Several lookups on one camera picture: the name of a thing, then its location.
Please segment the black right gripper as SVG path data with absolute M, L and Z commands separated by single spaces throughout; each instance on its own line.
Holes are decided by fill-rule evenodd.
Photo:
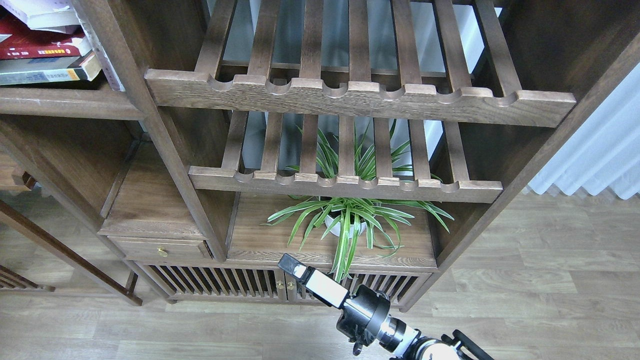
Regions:
M 316 299 L 328 306 L 342 310 L 336 328 L 349 338 L 350 342 L 369 346 L 379 340 L 382 325 L 387 320 L 391 307 L 386 294 L 373 291 L 366 285 L 359 285 L 355 294 L 329 278 L 318 269 L 303 264 L 292 255 L 284 253 L 278 268 L 304 285 Z

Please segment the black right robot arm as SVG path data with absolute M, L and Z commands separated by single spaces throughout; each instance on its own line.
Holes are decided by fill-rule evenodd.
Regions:
M 354 294 L 316 268 L 307 266 L 285 253 L 278 267 L 306 287 L 316 299 L 327 306 L 342 310 L 336 328 L 354 344 L 352 353 L 358 356 L 362 347 L 378 340 L 380 346 L 393 354 L 394 360 L 491 360 L 460 330 L 453 336 L 445 333 L 440 339 L 423 336 L 422 332 L 392 317 L 389 297 L 364 284 Z

